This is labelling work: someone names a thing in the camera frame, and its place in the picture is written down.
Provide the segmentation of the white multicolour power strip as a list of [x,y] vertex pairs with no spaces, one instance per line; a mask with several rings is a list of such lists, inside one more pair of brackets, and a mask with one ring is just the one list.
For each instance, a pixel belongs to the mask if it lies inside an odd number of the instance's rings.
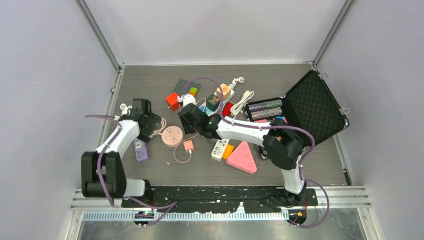
[[215,93],[211,94],[206,101],[199,106],[199,109],[206,113],[208,116],[211,116],[213,114],[219,114],[220,113],[220,105],[222,104],[224,107],[225,105],[231,100],[231,98],[234,96],[235,91],[230,90],[229,96],[222,100],[216,91]]

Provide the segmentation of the dark green cube adapter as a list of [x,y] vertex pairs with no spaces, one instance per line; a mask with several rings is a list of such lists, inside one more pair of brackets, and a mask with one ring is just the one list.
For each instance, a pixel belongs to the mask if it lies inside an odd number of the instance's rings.
[[205,102],[206,108],[212,112],[216,111],[219,108],[220,104],[221,104],[221,99],[215,94],[211,94],[206,99],[206,102]]

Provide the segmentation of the pink round socket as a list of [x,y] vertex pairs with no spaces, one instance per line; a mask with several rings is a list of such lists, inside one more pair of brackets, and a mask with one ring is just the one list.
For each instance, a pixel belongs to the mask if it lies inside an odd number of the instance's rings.
[[161,133],[162,142],[170,148],[176,148],[183,142],[184,134],[180,127],[169,126]]

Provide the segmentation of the purple power strip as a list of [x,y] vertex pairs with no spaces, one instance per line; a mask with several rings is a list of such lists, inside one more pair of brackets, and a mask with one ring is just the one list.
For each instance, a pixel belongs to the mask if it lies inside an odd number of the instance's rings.
[[147,145],[144,141],[135,138],[133,140],[135,157],[138,162],[144,162],[149,159]]

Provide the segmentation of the beige cube adapter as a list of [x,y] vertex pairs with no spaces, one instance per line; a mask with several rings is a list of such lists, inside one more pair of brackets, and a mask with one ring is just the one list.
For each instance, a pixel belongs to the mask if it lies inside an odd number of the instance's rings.
[[226,101],[231,95],[231,90],[232,89],[228,85],[226,85],[225,83],[222,83],[216,89],[216,96],[219,97],[222,101]]

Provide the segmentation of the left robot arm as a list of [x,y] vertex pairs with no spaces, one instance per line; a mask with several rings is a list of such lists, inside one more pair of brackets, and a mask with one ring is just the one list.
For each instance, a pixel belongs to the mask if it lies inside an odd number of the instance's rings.
[[153,202],[148,181],[125,175],[122,159],[135,139],[149,143],[161,117],[152,112],[148,99],[135,98],[118,118],[104,115],[116,124],[115,130],[95,150],[81,156],[81,191],[86,198],[107,198],[110,201],[134,197],[141,207]]

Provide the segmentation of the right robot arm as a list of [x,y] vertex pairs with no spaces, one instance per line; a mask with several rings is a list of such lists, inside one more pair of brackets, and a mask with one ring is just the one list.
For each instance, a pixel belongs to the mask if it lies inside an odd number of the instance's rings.
[[263,147],[271,162],[281,169],[285,200],[294,206],[305,199],[306,185],[300,166],[304,146],[296,127],[287,125],[282,118],[259,123],[207,115],[192,103],[177,115],[186,134],[199,133],[206,139],[238,140]]

